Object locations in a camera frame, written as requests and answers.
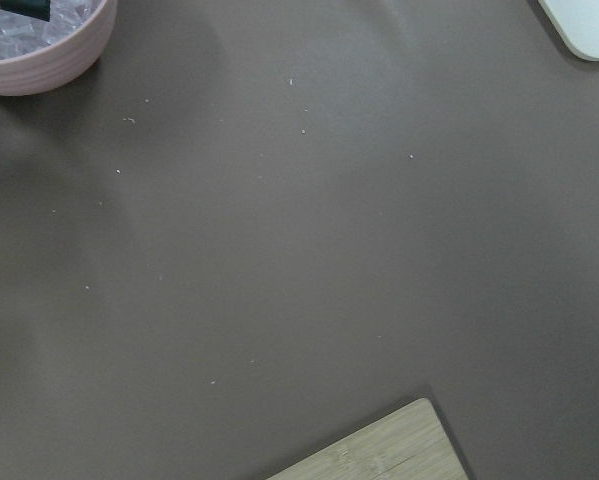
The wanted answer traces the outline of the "cream rabbit serving tray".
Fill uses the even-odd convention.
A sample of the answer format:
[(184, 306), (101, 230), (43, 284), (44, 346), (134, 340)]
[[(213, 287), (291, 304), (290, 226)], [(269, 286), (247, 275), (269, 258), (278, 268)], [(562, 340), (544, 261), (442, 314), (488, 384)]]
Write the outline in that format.
[(599, 0), (539, 0), (538, 3), (575, 56), (599, 62)]

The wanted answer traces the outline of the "bamboo cutting board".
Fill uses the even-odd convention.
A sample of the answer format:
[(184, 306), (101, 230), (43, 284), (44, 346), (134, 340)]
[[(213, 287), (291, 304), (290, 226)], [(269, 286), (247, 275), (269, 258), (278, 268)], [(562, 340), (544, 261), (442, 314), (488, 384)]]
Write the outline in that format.
[(276, 480), (466, 479), (433, 404), (417, 399), (273, 476)]

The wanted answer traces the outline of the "pink bowl of ice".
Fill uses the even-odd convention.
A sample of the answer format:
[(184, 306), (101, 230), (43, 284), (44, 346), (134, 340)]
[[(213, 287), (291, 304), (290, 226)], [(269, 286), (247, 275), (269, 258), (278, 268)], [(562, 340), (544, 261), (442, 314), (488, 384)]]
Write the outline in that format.
[(0, 60), (0, 96), (26, 96), (59, 88), (85, 73), (102, 55), (117, 16), (116, 0), (101, 1), (74, 32), (35, 52)]

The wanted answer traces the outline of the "steel black-tipped ice tongs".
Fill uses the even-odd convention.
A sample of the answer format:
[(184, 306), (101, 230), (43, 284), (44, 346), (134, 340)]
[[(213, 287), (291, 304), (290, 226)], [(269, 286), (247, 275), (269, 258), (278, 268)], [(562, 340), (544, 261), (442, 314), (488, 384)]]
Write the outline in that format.
[(0, 0), (0, 10), (25, 17), (49, 22), (50, 0)]

